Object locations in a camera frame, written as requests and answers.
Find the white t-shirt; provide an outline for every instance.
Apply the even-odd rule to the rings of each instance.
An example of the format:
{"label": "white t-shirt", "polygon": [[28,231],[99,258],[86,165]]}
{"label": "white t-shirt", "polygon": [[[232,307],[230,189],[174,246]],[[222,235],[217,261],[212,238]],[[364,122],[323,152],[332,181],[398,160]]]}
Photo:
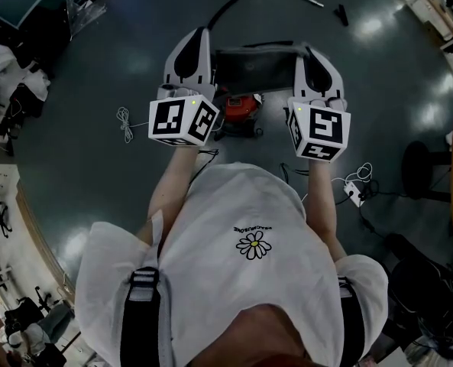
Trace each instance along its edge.
{"label": "white t-shirt", "polygon": [[[129,232],[96,223],[84,251],[76,318],[86,342],[113,367],[120,366],[126,283],[148,249]],[[159,268],[170,282],[177,367],[217,339],[240,311],[258,304],[285,311],[313,362],[338,367],[344,343],[338,276],[349,278],[357,293],[364,353],[387,319],[382,267],[363,255],[334,264],[306,225],[296,191],[249,164],[210,167],[196,179]]]}
{"label": "white t-shirt", "polygon": [[[32,355],[39,355],[46,348],[46,344],[51,343],[50,337],[48,337],[46,332],[37,323],[32,323],[31,325],[29,325],[23,333],[28,336]],[[8,342],[9,345],[20,343],[21,345],[16,348],[16,350],[23,354],[28,353],[29,349],[26,349],[26,344],[22,339],[21,332],[15,332],[11,334],[9,336]]]}

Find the hair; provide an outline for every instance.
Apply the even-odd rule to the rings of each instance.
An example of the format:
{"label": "hair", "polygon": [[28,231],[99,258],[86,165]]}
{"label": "hair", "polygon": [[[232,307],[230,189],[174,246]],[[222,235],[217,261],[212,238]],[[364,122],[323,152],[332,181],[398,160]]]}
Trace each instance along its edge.
{"label": "hair", "polygon": [[22,366],[22,359],[19,354],[16,355],[15,353],[7,352],[5,358],[7,359],[7,363],[9,364],[10,367]]}

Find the black stool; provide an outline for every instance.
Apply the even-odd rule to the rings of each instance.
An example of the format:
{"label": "black stool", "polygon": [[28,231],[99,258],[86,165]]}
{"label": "black stool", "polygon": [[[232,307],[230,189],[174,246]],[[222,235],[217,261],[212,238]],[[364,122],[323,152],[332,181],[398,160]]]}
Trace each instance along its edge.
{"label": "black stool", "polygon": [[404,151],[401,174],[406,194],[414,200],[430,199],[451,202],[450,193],[430,190],[433,166],[452,164],[452,153],[430,152],[421,141],[414,141]]}

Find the black strap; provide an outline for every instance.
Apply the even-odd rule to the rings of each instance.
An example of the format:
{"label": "black strap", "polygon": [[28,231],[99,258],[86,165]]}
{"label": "black strap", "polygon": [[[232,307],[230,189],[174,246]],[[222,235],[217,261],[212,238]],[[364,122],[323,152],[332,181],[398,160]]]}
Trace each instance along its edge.
{"label": "black strap", "polygon": [[139,364],[146,356],[147,365],[158,367],[159,272],[146,267],[133,272],[125,302],[121,331],[121,367]]}
{"label": "black strap", "polygon": [[350,296],[341,296],[345,341],[340,367],[352,367],[362,359],[364,353],[364,318],[362,317],[362,309],[357,295],[347,278],[340,279],[341,293],[343,293],[343,289],[347,290]]}

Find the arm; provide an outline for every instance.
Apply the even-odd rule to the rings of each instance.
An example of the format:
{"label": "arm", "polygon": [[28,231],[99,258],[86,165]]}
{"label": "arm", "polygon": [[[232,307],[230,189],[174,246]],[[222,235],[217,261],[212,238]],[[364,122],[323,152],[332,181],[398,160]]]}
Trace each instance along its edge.
{"label": "arm", "polygon": [[33,353],[31,351],[31,342],[29,341],[29,337],[26,333],[21,332],[22,341],[24,341],[24,345],[26,346],[26,353],[29,357],[32,357]]}
{"label": "arm", "polygon": [[328,246],[336,262],[347,253],[336,238],[336,208],[328,163],[309,161],[308,192],[304,200],[306,223]]}
{"label": "arm", "polygon": [[151,196],[147,224],[137,237],[148,245],[153,243],[151,217],[160,209],[163,213],[162,243],[179,215],[189,189],[199,148],[177,148]]}

